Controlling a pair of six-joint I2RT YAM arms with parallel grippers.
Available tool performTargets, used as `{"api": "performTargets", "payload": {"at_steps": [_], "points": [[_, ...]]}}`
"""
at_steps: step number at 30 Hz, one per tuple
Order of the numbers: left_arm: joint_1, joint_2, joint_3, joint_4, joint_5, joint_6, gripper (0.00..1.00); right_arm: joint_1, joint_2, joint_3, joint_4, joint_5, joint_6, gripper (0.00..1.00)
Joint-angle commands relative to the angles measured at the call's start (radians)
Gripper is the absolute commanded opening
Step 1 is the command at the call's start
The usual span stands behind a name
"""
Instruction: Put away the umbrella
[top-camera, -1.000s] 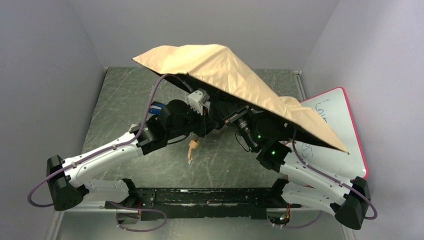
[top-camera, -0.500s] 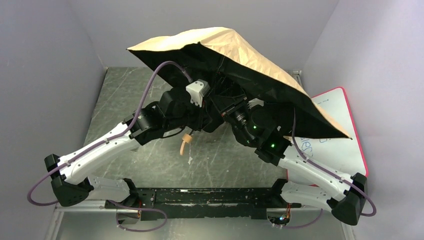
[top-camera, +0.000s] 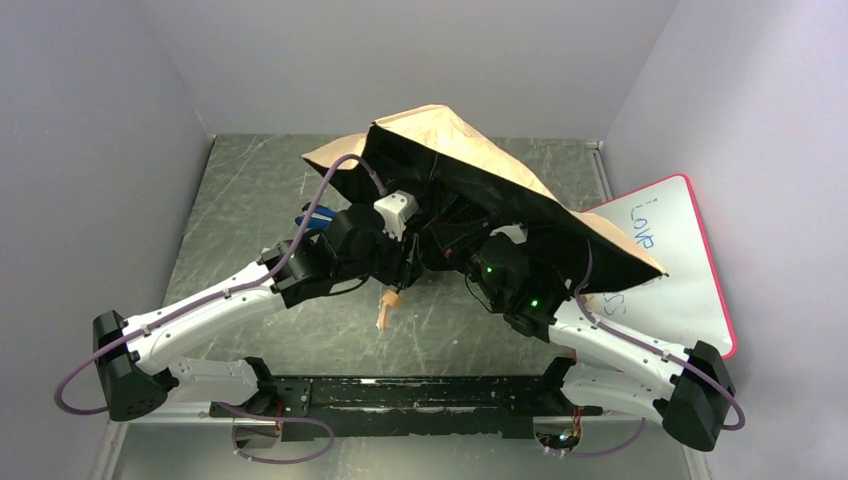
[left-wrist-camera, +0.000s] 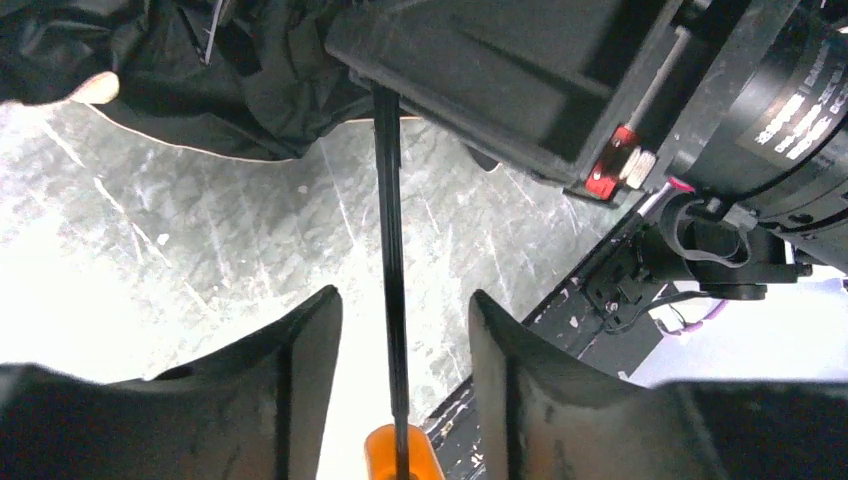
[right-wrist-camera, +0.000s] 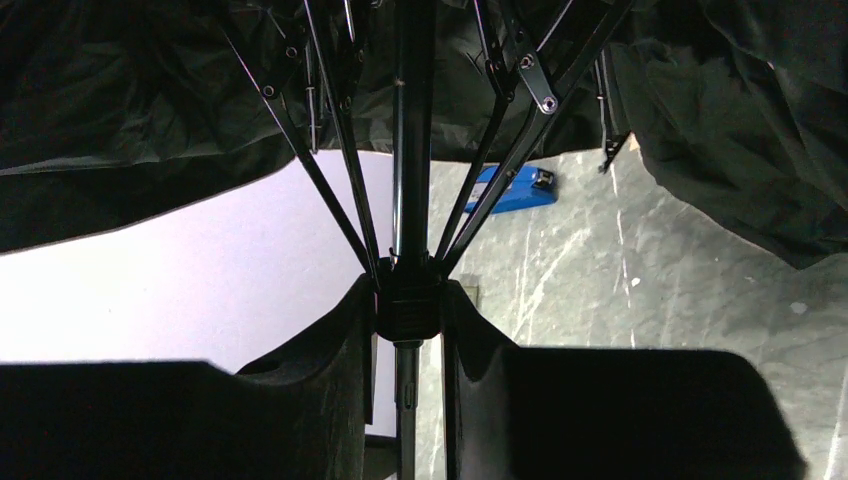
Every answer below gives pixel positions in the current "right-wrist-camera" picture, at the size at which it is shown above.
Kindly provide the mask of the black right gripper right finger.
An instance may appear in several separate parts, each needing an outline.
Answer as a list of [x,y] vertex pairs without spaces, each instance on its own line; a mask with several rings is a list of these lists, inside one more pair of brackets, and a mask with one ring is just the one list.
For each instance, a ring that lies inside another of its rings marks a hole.
[[444,287],[450,479],[802,479],[766,381],[720,350],[523,347]]

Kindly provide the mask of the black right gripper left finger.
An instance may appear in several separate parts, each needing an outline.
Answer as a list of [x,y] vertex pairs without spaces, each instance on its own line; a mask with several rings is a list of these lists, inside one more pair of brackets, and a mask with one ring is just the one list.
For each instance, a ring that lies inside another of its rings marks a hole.
[[231,374],[204,361],[5,364],[5,479],[358,479],[369,280]]

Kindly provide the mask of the beige folding umbrella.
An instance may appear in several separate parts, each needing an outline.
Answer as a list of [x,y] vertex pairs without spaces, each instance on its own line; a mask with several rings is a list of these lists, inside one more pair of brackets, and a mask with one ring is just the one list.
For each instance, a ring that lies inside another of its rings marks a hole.
[[518,171],[629,135],[674,194],[788,264],[845,252],[846,3],[1,5],[2,251],[298,160],[374,295],[358,479],[413,474],[419,348]]

